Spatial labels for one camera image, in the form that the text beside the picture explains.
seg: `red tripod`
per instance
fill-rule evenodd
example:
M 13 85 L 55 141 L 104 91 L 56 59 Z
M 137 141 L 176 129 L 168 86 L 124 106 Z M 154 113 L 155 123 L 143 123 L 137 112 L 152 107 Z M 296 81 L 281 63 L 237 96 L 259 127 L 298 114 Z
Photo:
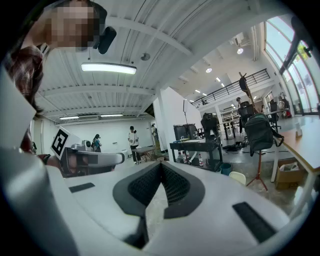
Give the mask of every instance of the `red tripod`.
M 258 172 L 256 176 L 251 180 L 246 186 L 248 187 L 254 180 L 260 180 L 262 185 L 264 186 L 265 190 L 268 191 L 266 184 L 264 181 L 260 178 L 260 167 L 261 167 L 261 150 L 259 151 L 259 164 L 258 164 Z

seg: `cardboard box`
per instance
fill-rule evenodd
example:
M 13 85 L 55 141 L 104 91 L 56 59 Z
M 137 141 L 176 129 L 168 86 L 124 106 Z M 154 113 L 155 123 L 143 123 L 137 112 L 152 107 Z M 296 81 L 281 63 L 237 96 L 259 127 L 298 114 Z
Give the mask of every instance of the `cardboard box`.
M 282 165 L 292 164 L 297 162 L 299 166 L 299 170 L 292 171 L 280 171 L 279 168 Z M 287 190 L 287 189 L 296 189 L 300 183 L 303 181 L 304 176 L 306 174 L 305 168 L 295 159 L 283 159 L 278 161 L 276 180 L 275 180 L 275 188 L 277 190 Z

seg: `fluorescent light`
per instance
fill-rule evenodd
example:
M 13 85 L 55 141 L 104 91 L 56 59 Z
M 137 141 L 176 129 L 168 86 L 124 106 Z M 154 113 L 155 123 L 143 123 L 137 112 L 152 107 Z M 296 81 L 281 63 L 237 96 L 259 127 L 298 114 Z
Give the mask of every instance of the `fluorescent light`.
M 135 66 L 114 63 L 82 63 L 82 71 L 109 71 L 134 75 L 137 71 Z
M 102 114 L 100 117 L 106 118 L 106 117 L 122 117 L 124 114 Z
M 78 119 L 79 116 L 65 116 L 65 117 L 60 117 L 60 120 L 69 120 L 69 119 Z

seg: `blue bin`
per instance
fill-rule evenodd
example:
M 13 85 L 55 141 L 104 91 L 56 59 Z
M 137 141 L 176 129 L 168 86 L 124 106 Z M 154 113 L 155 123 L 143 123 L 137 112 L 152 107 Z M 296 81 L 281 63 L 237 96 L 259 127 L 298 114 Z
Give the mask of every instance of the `blue bin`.
M 221 168 L 221 174 L 229 176 L 229 173 L 231 173 L 231 164 L 230 163 L 223 163 L 220 165 Z

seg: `green backpack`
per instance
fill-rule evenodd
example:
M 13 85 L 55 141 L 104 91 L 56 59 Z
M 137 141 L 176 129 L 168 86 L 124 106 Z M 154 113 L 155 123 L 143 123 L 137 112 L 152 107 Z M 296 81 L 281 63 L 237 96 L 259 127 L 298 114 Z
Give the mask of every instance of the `green backpack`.
M 269 118 L 262 113 L 251 116 L 248 122 L 246 122 L 244 129 L 248 137 L 251 156 L 254 155 L 255 151 L 270 149 L 274 142 L 276 147 L 280 147 L 284 141 L 284 137 L 272 129 Z M 279 145 L 274 136 L 281 139 Z

